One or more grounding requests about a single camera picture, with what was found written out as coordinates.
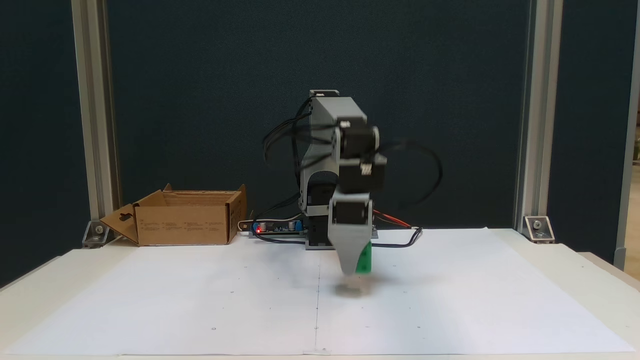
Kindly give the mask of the wide grey fixed gripper jaw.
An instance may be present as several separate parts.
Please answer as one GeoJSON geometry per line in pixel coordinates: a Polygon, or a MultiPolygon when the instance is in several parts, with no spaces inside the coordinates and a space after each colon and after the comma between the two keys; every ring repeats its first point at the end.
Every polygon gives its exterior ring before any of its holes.
{"type": "Polygon", "coordinates": [[[328,232],[327,239],[337,253],[343,275],[350,277],[371,272],[371,232],[328,232]]]}

